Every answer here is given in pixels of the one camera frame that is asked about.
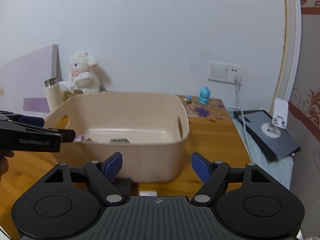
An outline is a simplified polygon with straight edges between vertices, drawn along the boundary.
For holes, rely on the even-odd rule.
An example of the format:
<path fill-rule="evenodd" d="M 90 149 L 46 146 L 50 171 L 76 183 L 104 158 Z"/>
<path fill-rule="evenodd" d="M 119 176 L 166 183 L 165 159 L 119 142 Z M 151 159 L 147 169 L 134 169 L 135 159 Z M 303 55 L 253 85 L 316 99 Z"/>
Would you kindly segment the person left hand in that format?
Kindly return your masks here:
<path fill-rule="evenodd" d="M 14 151 L 0 150 L 0 176 L 5 174 L 9 169 L 8 158 L 14 156 Z"/>

